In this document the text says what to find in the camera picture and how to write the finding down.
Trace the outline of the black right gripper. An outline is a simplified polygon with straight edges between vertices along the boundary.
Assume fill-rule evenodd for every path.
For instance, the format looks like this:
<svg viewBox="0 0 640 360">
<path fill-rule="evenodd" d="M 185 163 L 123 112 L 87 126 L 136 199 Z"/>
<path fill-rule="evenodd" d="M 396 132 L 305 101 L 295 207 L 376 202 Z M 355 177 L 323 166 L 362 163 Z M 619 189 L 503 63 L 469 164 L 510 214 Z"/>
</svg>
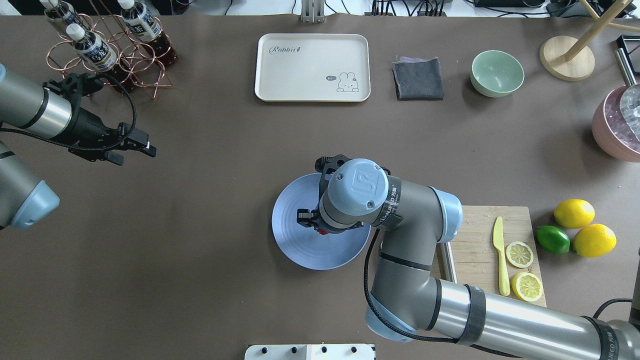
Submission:
<svg viewBox="0 0 640 360">
<path fill-rule="evenodd" d="M 358 229 L 364 227 L 363 221 L 357 221 L 353 224 L 342 224 L 334 221 L 330 217 L 327 210 L 323 207 L 323 196 L 329 187 L 332 174 L 334 174 L 345 162 L 351 159 L 343 154 L 335 156 L 322 156 L 315 161 L 314 169 L 320 173 L 318 182 L 318 205 L 315 209 L 298 208 L 296 212 L 296 222 L 305 227 L 313 228 L 318 232 L 318 228 L 322 228 L 329 234 L 341 234 L 347 230 Z"/>
</svg>

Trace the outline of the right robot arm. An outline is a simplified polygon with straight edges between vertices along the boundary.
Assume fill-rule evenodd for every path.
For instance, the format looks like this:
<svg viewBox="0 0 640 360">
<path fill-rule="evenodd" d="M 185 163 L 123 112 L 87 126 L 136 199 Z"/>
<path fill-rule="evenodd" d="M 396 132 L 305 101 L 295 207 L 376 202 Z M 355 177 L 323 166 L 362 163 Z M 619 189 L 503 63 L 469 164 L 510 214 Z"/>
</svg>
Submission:
<svg viewBox="0 0 640 360">
<path fill-rule="evenodd" d="M 390 176 L 364 158 L 323 156 L 318 205 L 297 223 L 320 234 L 371 225 L 383 231 L 366 325 L 391 341 L 471 347 L 528 360 L 637 360 L 639 289 L 628 321 L 572 316 L 431 274 L 438 244 L 454 239 L 463 208 L 453 194 Z"/>
</svg>

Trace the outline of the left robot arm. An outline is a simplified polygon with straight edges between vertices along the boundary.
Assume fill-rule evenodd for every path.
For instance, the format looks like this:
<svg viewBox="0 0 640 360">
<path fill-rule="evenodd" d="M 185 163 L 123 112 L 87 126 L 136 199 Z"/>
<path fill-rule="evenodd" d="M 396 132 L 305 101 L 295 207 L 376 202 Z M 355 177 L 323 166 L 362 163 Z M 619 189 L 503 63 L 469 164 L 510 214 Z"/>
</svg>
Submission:
<svg viewBox="0 0 640 360">
<path fill-rule="evenodd" d="M 0 68 L 0 118 L 5 132 L 32 137 L 67 148 L 87 161 L 108 161 L 121 166 L 118 150 L 133 150 L 155 157 L 149 135 L 135 123 L 106 126 L 99 116 L 82 108 L 82 98 L 100 91 L 105 73 L 71 74 L 60 81 L 37 84 Z M 4 143 L 0 145 L 0 225 L 25 230 L 60 204 L 45 180 L 34 174 Z"/>
</svg>

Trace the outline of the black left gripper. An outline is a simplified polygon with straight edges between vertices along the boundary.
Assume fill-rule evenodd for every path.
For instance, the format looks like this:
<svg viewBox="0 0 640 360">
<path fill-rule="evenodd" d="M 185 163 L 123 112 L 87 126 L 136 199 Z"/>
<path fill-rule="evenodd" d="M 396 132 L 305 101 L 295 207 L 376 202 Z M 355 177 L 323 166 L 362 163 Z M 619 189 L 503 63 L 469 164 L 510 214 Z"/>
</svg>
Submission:
<svg viewBox="0 0 640 360">
<path fill-rule="evenodd" d="M 157 148 L 151 145 L 149 134 L 136 129 L 134 123 L 119 123 L 116 129 L 112 129 L 104 125 L 100 117 L 82 108 L 82 98 L 100 91 L 105 86 L 104 80 L 109 82 L 115 79 L 107 73 L 71 73 L 61 81 L 44 82 L 48 100 L 58 95 L 71 105 L 69 123 L 48 142 L 64 146 L 71 153 L 89 161 L 107 161 L 117 166 L 123 166 L 124 157 L 111 150 L 136 150 L 155 158 Z"/>
</svg>

